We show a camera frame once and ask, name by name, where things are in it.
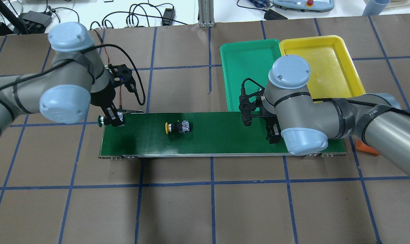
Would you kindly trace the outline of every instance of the blue tape grid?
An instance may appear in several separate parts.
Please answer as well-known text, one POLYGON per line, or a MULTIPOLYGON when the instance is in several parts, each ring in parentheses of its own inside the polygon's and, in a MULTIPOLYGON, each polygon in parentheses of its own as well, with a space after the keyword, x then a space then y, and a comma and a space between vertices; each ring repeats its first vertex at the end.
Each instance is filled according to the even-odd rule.
MULTIPOLYGON (((315 22, 315 26, 316 29, 318 31, 318 35, 321 36, 321 32, 319 29, 319 25, 316 19, 314 19, 315 22)), ((402 56, 402 57, 388 57, 387 54, 385 53, 385 49, 383 47, 383 44, 380 41, 380 37, 375 29, 375 26, 372 22, 371 17, 369 17, 369 22, 371 23, 372 29, 374 30, 375 36, 377 37, 378 43, 380 44, 381 50, 383 52, 384 57, 378 57, 378 58, 356 58, 353 59, 354 61, 357 60, 386 60, 388 67, 394 77, 394 80, 398 86, 399 91, 401 92, 401 95, 404 99, 404 102, 406 104, 406 106, 408 107, 408 111, 410 111, 410 106, 407 102, 407 99, 402 91, 402 88, 399 84, 399 81, 396 77, 396 75, 394 74, 393 68, 389 62, 389 60, 392 59, 410 59, 410 56, 402 56)), ((266 32, 265 32, 265 28, 264 28, 264 24, 263 21, 260 22, 261 24, 261 29, 262 29, 262 35, 263 38, 266 39, 266 32)), ((105 37, 105 30, 102 33, 102 39, 104 40, 105 37)), ((148 89, 148 102, 147 102, 147 108, 146 108, 146 112, 149 112, 149 101, 150 101, 150 96, 151 96, 151 87, 152 87, 152 73, 154 70, 163 70, 163 69, 180 69, 180 68, 204 68, 204 67, 209 67, 209 89, 210 92, 212 91, 212 75, 211 75, 211 68, 212 67, 221 67, 221 65, 212 65, 211 62, 211 28, 208 30, 208 50, 209 50, 209 63, 208 65, 192 65, 192 66, 171 66, 171 67, 158 67, 158 68, 154 68, 153 64, 154 64, 154 57, 155 57, 155 44, 156 44, 156 37, 157 37, 157 28, 155 28, 154 31, 154 38, 153 38, 153 46, 152 46, 152 59, 151 59, 151 66, 150 68, 139 68, 138 70, 149 70, 150 71, 150 77, 149 77, 149 89, 148 89)), ((4 38, 2 45, 0 46, 0 53, 5 45, 5 41, 6 41, 7 37, 4 38)), ((45 57, 45 62, 42 68, 42 71, 45 69, 46 67, 46 63, 48 61, 48 57, 50 55, 50 51, 51 51, 51 47, 47 52, 47 56, 45 57)), ((354 154, 354 158, 355 158, 355 163, 358 169, 358 173, 359 173, 359 177, 358 178, 333 178, 333 179, 290 179, 289 178, 289 172, 288 172, 288 168, 287 168, 287 161, 286 161, 286 157, 284 156, 284 168, 285 168, 285 179, 284 180, 264 180, 264 181, 219 181, 216 182, 214 181, 214 158, 211 157, 211 181, 209 182, 181 182, 181 183, 168 183, 168 184, 143 184, 143 177, 144 177, 144 167, 145 167, 145 161, 141 162, 141 173, 140 173, 140 183, 139 184, 105 184, 105 185, 74 185, 74 179, 75 179, 75 173, 76 173, 76 168, 77 168, 77 162, 79 159, 79 155, 80 155, 80 151, 81 151, 81 144, 83 141, 83 137, 84 137, 84 132, 85 132, 85 127, 86 125, 93 125, 96 124, 96 122, 87 122, 87 118, 85 119, 84 122, 80 122, 80 123, 75 123, 72 125, 82 125, 83 129, 81 131, 81 137, 80 137, 80 141, 79 141, 79 148, 77 150, 77 155, 76 155, 76 162, 73 168, 73 174, 71 177, 71 182, 70 185, 63 185, 63 186, 22 186, 22 187, 8 187, 7 186, 7 182, 8 182, 8 178, 10 177, 13 165, 14 165, 14 161, 16 158, 16 154, 19 150, 19 145, 21 143, 22 140, 22 135, 24 133, 25 127, 34 127, 34 126, 58 126, 58 125, 67 125, 67 124, 61 124, 61 123, 46 123, 46 124, 27 124, 28 121, 28 116, 25 118, 25 122, 22 125, 12 125, 11 127, 22 127, 21 130, 21 134, 19 136, 15 151, 14 151, 14 156, 11 160, 11 165, 9 166, 8 169, 8 173, 6 175, 5 178, 5 182, 3 184, 3 187, 0 187, 1 193, 0 193, 0 204, 4 195, 4 192, 6 190, 39 190, 39 189, 68 189, 68 197, 67 197, 67 201, 65 204, 65 211, 64 211, 64 215, 63 215, 63 219, 62 219, 62 226, 61 226, 61 232, 59 235, 59 244, 62 242, 62 236, 63 236, 63 232, 64 232, 64 227, 65 227, 65 222, 66 222, 66 218, 67 218, 67 212, 68 212, 68 207, 69 207, 69 202, 70 202, 70 197, 72 194, 72 190, 73 189, 90 189, 90 188, 120 188, 120 187, 138 187, 139 189, 139 193, 138 193, 138 204, 137 204, 137 216, 136 216, 136 228, 135 228, 135 243, 137 243, 138 241, 138 228, 139 228, 139 217, 140 217, 140 209, 141 209, 141 195, 142 195, 142 189, 143 187, 174 187, 174 186, 194 186, 194 185, 211 185, 211 206, 212 206, 212 241, 213 244, 215 244, 216 241, 216 222, 215 222, 215 195, 214 195, 214 190, 215 190, 215 185, 219 185, 219 184, 275 184, 275 183, 281 183, 281 184, 287 184, 287 190, 288 190, 288 201, 289 201, 289 205, 290 205, 290 215, 291 215, 291 221, 292 221, 292 226, 293 226, 293 234, 294 234, 294 241, 295 243, 298 243, 298 237, 297 237, 297 232, 296 232, 296 221, 295 221, 295 214, 294 214, 294 208, 293 208, 293 201, 292 201, 292 195, 291 195, 291 190, 290 190, 290 184, 291 183, 301 183, 301 182, 350 182, 350 181, 360 181, 362 184, 362 188, 363 188, 363 193, 365 195, 365 199, 366 199, 366 204, 368 207, 368 211, 369 211, 369 216, 371 218, 371 222, 372 222, 372 226, 374 229, 374 233, 375 233, 375 237, 377 239, 378 243, 381 243, 378 231, 377 231, 377 227, 376 227, 376 223, 374 220, 374 216, 372 213, 372 208, 369 202, 369 196, 366 190, 366 186, 365 186, 365 181, 378 181, 378 180, 409 180, 410 177, 409 176, 389 176, 389 177, 363 177, 362 171, 359 168, 359 162, 358 162, 358 157, 357 157, 357 153, 354 149, 354 143, 352 141, 352 139, 350 139, 350 143, 352 146, 352 152, 354 154)))
POLYGON ((157 40, 157 27, 154 30, 154 41, 152 43, 151 67, 149 68, 149 87, 148 87, 148 102, 146 103, 146 113, 149 113, 149 104, 151 102, 151 88, 152 88, 152 74, 154 72, 154 57, 155 57, 155 43, 157 40))
POLYGON ((408 103, 407 98, 405 97, 404 91, 402 90, 401 85, 399 84, 399 81, 397 80, 397 77, 393 71, 392 65, 390 64, 389 58, 387 57, 386 51, 383 47, 383 44, 381 43, 380 36, 378 35, 377 29, 375 29, 374 22, 372 21, 372 18, 370 16, 368 16, 368 18, 369 18, 369 23, 371 23, 372 29, 374 30, 375 37, 378 40, 378 44, 380 45, 381 51, 383 52, 384 58, 387 62, 387 66, 389 67, 390 72, 392 73, 396 86, 399 89, 399 92, 401 93, 402 98, 404 99, 405 105, 407 106, 408 109, 410 109, 410 104, 408 103))

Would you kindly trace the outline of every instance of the light blue joint cap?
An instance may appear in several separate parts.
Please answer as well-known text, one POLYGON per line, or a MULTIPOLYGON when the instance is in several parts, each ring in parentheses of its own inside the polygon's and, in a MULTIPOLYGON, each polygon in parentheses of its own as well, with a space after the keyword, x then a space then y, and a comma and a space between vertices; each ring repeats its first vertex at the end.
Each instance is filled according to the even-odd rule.
POLYGON ((39 100, 41 114, 57 123, 78 123, 89 111, 90 93, 78 85, 58 85, 45 91, 39 100))
POLYGON ((396 99, 388 93, 367 93, 366 95, 376 95, 381 97, 382 99, 386 100, 392 107, 397 108, 397 109, 401 109, 401 105, 399 104, 399 102, 396 101, 396 99))
POLYGON ((56 25, 48 34, 48 40, 51 48, 63 53, 78 52, 95 43, 84 25, 77 22, 56 25))
POLYGON ((310 66, 307 61, 292 54, 278 58, 268 73, 268 79, 273 85, 286 90, 305 86, 309 77, 310 66))
POLYGON ((287 128, 282 130, 288 152, 294 156, 318 153, 329 146, 327 135, 310 128, 287 128))

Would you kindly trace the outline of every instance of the plastic tray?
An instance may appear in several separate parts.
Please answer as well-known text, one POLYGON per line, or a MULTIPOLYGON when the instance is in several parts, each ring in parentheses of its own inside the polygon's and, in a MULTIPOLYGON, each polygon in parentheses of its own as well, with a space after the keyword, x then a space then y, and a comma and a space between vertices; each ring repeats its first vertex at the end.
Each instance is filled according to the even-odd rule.
MULTIPOLYGON (((251 78, 265 87, 271 66, 281 57, 276 39, 227 43, 221 46, 220 54, 228 111, 239 111, 242 81, 251 78)), ((245 84, 245 88, 247 94, 258 90, 250 82, 245 84)))
POLYGON ((295 54, 310 65, 312 98, 353 97, 365 94, 345 43, 338 36, 287 39, 280 43, 282 55, 295 54))

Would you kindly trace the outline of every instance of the metal frame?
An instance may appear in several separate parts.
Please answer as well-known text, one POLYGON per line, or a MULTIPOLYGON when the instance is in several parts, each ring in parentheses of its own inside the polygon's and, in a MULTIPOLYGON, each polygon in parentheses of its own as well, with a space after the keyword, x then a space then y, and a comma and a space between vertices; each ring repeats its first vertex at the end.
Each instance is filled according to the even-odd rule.
POLYGON ((199 26, 215 27, 214 0, 199 0, 199 26))

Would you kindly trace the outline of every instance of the power adapter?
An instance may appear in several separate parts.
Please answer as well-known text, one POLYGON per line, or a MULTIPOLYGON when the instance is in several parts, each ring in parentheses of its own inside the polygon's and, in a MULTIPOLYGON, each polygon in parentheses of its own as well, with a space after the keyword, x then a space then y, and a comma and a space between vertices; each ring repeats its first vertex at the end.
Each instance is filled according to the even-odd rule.
POLYGON ((279 14, 278 12, 272 9, 268 9, 268 11, 265 12, 265 14, 263 15, 263 18, 266 20, 287 20, 285 16, 279 14))
POLYGON ((161 25, 162 26, 171 26, 173 24, 173 20, 175 18, 175 8, 164 10, 163 17, 165 19, 161 20, 161 25))

